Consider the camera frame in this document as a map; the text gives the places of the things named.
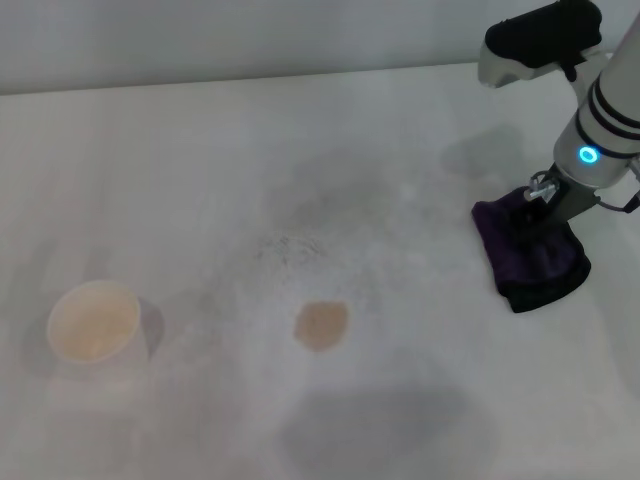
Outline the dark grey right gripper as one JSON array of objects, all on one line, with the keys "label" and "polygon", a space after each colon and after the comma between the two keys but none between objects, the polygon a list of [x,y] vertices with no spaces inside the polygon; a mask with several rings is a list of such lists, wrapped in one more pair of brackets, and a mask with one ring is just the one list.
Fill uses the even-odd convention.
[{"label": "dark grey right gripper", "polygon": [[566,176],[555,164],[535,173],[524,194],[517,194],[510,210],[510,225],[516,235],[523,235],[539,222],[562,222],[548,231],[549,243],[570,243],[568,220],[597,203],[595,190]]}]

